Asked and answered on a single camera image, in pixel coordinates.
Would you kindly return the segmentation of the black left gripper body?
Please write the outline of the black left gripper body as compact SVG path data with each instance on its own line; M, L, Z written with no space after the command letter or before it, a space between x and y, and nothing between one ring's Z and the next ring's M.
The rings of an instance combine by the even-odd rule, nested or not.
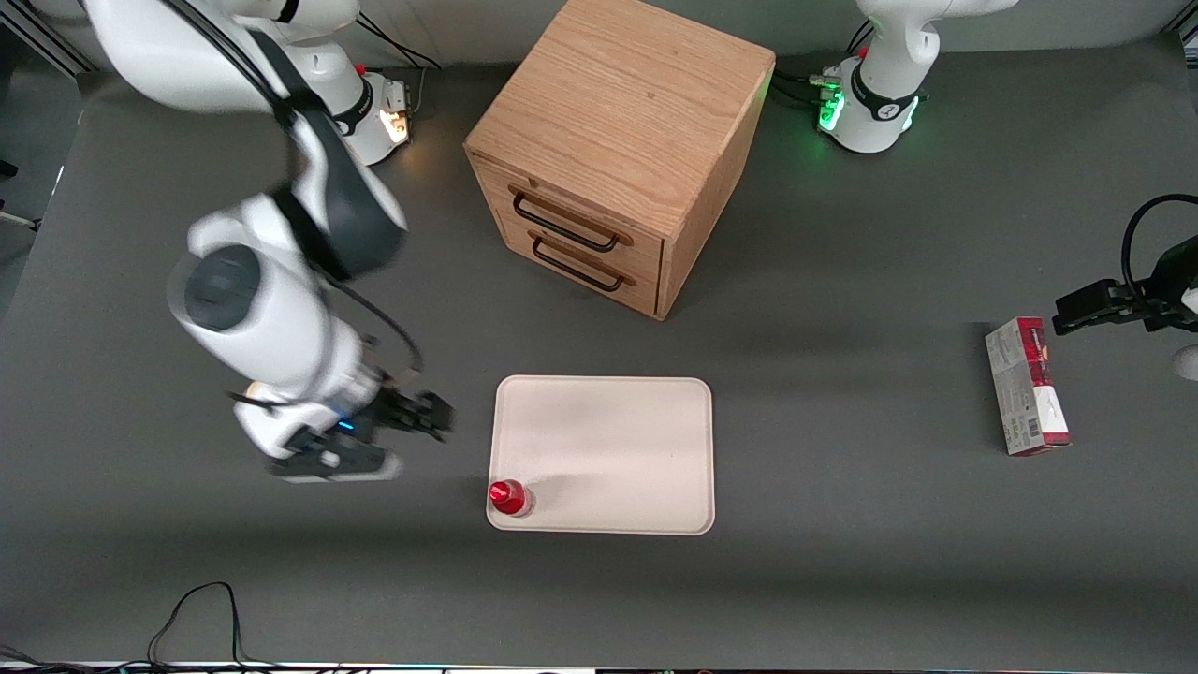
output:
M1184 298L1194 291L1197 277L1197 239L1194 236L1167 249L1144 280L1132 278L1132 239L1126 236L1121 244L1123 280L1132 295L1132 306L1139 312L1144 329L1197 332L1194 308Z

